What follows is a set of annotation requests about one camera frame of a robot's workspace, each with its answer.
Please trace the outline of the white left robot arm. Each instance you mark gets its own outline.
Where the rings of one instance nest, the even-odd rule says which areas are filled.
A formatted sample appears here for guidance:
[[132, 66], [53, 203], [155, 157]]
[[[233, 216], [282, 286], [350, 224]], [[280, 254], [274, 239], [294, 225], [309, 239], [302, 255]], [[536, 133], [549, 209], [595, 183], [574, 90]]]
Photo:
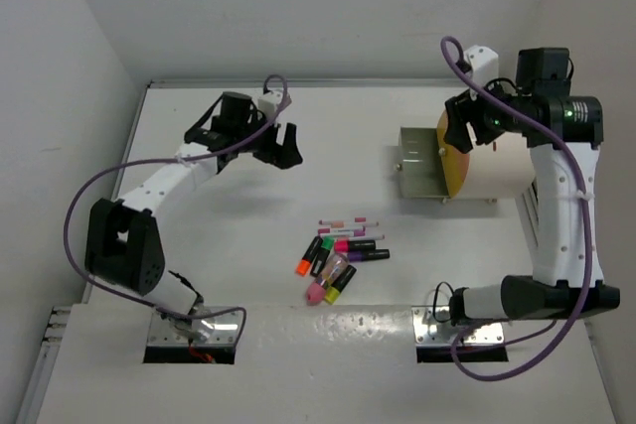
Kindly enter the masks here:
[[223, 92], [164, 166], [128, 193], [92, 206], [86, 271], [149, 302], [189, 342], [209, 339], [222, 313], [207, 307], [183, 275], [169, 270], [160, 224], [179, 201], [241, 154], [280, 170], [301, 164], [295, 124], [277, 122], [289, 103], [288, 94], [269, 88], [258, 98]]

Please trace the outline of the green drawer with gold knob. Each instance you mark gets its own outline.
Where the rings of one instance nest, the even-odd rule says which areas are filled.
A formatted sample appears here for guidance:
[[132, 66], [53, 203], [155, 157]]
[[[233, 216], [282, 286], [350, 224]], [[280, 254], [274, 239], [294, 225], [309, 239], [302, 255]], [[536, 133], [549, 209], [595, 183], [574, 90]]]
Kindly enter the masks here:
[[436, 128], [402, 127], [398, 135], [397, 182], [406, 199], [443, 203], [459, 198], [470, 155], [438, 142]]

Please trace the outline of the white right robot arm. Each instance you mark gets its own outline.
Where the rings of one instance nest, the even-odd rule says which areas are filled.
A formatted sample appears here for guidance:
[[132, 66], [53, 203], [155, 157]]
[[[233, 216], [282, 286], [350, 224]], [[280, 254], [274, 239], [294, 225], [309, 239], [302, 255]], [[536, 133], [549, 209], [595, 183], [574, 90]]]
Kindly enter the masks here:
[[571, 94], [566, 48], [521, 50], [515, 80], [498, 75], [498, 56], [487, 47], [459, 55], [450, 66], [468, 88], [445, 103], [445, 146], [467, 154], [506, 133], [525, 139], [538, 195], [538, 248], [531, 274], [455, 290], [451, 323], [579, 319], [617, 309], [620, 291], [605, 284], [595, 246], [601, 102]]

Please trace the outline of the orange black highlighter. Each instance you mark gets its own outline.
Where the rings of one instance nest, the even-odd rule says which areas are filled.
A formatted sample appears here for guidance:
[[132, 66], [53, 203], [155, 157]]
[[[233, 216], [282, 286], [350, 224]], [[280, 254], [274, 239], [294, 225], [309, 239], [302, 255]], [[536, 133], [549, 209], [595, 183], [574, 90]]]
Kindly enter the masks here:
[[296, 266], [295, 273], [297, 275], [305, 276], [309, 272], [322, 243], [323, 239], [319, 235], [313, 237], [301, 260]]

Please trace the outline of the purple black highlighter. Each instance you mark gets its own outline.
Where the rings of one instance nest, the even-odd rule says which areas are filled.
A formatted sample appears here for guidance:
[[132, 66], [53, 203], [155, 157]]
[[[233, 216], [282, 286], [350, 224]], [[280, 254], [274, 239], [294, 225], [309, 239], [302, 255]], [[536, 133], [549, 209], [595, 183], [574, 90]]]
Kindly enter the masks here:
[[348, 252], [347, 257], [350, 262], [368, 262], [390, 259], [391, 253], [388, 249], [361, 250]]

